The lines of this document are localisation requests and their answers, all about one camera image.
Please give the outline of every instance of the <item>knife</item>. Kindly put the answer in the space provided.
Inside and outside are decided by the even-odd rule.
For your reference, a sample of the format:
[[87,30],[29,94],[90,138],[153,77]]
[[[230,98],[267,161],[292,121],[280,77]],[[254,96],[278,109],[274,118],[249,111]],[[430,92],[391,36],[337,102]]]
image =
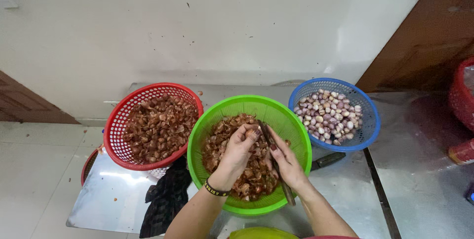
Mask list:
[[[258,121],[258,125],[260,126],[260,129],[262,130],[265,141],[267,142],[268,151],[270,151],[269,150],[270,145],[275,144],[275,141],[270,136],[270,133],[268,132],[267,126],[264,125],[264,123],[261,120],[258,119],[257,121]],[[273,168],[275,168],[276,172],[278,173],[278,178],[280,179],[281,188],[283,188],[283,193],[285,194],[285,197],[286,197],[286,200],[288,201],[288,204],[290,204],[291,206],[296,205],[295,199],[293,198],[292,189],[291,189],[291,187],[289,187],[286,184],[285,181],[283,181],[283,178],[281,177],[281,174],[280,174],[280,167],[278,166],[278,163],[276,162],[275,158],[273,158],[273,156],[271,154],[270,154],[270,159],[272,160]]]
[[346,153],[344,152],[334,152],[327,156],[318,158],[317,160],[311,163],[311,171],[321,169],[331,164],[334,164],[337,161],[343,159],[345,156],[346,156]]

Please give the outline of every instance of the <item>wooden door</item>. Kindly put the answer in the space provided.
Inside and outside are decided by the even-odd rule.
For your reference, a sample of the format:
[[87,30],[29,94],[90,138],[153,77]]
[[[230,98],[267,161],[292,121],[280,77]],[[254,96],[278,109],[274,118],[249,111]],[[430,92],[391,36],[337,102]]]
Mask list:
[[365,92],[449,88],[474,55],[474,0],[419,0],[357,86]]
[[80,124],[0,71],[0,121]]

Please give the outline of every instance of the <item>stainless steel table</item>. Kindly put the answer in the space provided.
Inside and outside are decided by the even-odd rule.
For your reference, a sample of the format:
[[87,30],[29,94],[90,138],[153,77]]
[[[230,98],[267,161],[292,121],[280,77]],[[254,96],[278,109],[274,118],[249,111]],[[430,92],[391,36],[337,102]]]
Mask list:
[[473,135],[449,113],[446,94],[369,94],[382,129],[369,147],[400,235],[473,238],[474,206],[464,198],[474,165],[446,155]]
[[[130,91],[145,85],[133,84]],[[200,98],[204,110],[226,97],[240,94],[263,95],[286,105],[294,89],[274,86],[186,86],[196,93],[203,92]],[[328,153],[330,152],[313,147],[313,160]],[[311,172],[310,181],[360,237],[390,238],[362,151],[349,153],[338,163]],[[139,233],[148,208],[145,193],[152,184],[156,184],[156,179],[148,173],[123,169],[107,154],[99,155],[66,224],[77,228]],[[188,188],[189,196],[196,192],[195,185],[191,183]],[[312,235],[311,226],[297,198],[295,207],[285,206],[264,216],[242,217],[222,211],[210,236],[224,239],[234,230],[254,226],[275,227],[300,237]]]

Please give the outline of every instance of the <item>tiled floor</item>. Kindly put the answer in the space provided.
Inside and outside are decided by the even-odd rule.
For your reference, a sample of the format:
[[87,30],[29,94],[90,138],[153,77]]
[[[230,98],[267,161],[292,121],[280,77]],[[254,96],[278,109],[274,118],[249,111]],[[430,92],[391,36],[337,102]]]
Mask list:
[[0,238],[137,239],[65,224],[100,144],[101,127],[0,122]]

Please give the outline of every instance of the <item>dark rag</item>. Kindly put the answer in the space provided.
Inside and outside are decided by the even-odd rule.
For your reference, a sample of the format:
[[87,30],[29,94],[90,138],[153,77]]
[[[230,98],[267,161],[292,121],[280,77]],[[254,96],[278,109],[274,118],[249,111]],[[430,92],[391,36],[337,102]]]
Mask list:
[[145,203],[151,201],[143,219],[140,238],[163,234],[181,208],[188,202],[187,188],[191,175],[186,169],[186,158],[178,158],[156,185],[146,192]]

